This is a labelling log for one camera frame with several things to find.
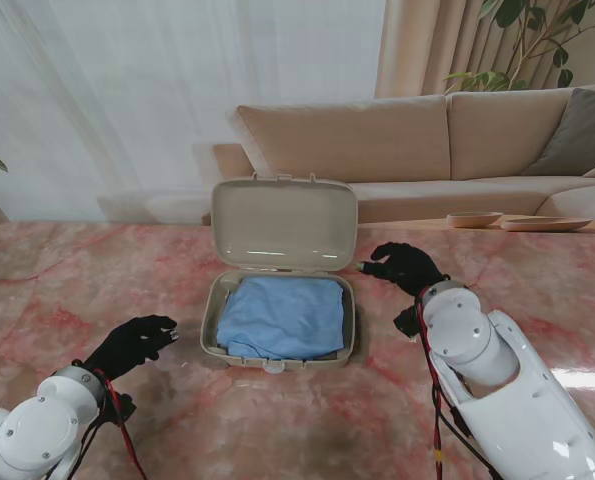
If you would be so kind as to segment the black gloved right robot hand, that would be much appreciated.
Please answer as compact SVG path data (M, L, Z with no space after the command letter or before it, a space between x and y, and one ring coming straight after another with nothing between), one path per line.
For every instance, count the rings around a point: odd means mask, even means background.
M408 243L388 242L378 246L370 260L360 264L359 271L391 282L414 298L450 279L439 271L426 252Z

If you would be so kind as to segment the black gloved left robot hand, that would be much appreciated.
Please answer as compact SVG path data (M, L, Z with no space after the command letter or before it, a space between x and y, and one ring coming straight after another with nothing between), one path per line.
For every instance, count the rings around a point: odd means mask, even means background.
M177 322L170 317L135 317L113 329L82 366L113 381L147 360L158 360L159 352L178 337Z

